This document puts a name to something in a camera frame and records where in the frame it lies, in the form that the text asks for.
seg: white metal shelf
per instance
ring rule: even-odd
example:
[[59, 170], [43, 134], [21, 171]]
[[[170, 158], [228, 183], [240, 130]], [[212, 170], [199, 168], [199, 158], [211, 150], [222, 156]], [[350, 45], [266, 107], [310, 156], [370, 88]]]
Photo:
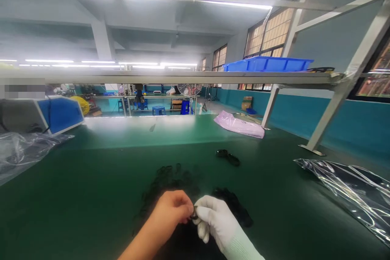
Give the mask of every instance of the white metal shelf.
[[2, 70], [4, 78], [44, 78], [45, 83], [278, 83], [282, 85], [331, 85], [342, 77], [341, 73], [310, 72], [210, 72], [210, 71], [92, 71], [69, 69]]

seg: window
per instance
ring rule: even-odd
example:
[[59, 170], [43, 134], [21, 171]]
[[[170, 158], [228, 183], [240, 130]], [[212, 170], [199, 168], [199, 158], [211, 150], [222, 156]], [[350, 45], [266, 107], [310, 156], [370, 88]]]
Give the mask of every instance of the window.
[[[248, 31], [244, 59], [256, 56], [281, 57], [294, 9], [278, 11], [270, 17], [264, 33], [264, 21]], [[270, 91], [272, 84], [239, 84], [238, 89]]]
[[365, 73], [372, 76], [359, 78], [349, 99], [390, 103], [390, 29], [367, 63]]
[[[223, 71], [222, 65], [225, 64], [227, 49], [228, 49], [228, 45], [226, 44], [214, 52], [214, 57], [212, 60], [212, 70], [213, 71]], [[212, 84], [212, 86], [213, 87], [222, 87], [222, 84]]]
[[202, 60], [202, 68], [201, 68], [202, 71], [206, 71], [206, 58], [204, 58]]

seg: blue bin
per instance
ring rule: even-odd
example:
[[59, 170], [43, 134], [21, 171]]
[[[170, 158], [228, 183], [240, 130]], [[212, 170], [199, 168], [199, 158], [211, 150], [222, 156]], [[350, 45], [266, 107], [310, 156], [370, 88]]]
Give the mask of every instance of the blue bin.
[[314, 60], [258, 56], [224, 65], [226, 72], [306, 71]]

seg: yellow spool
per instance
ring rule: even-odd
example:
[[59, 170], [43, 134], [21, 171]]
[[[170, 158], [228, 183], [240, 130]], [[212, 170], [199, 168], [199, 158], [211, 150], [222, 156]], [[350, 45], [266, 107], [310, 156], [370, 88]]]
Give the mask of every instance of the yellow spool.
[[78, 104], [81, 107], [82, 114], [84, 116], [86, 114], [88, 114], [88, 112], [89, 112], [89, 103], [86, 100], [84, 100], [82, 97], [78, 97], [78, 96], [72, 96], [70, 98], [73, 99], [73, 100], [76, 100], [78, 102]]

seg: pink plastic bag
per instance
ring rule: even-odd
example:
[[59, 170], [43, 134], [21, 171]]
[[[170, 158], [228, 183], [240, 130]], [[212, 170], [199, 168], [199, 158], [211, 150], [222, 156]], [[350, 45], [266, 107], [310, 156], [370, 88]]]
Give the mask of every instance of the pink plastic bag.
[[229, 114], [225, 111], [220, 112], [214, 121], [222, 128], [229, 131], [260, 139], [264, 137], [264, 129], [259, 124], [236, 119], [233, 114]]

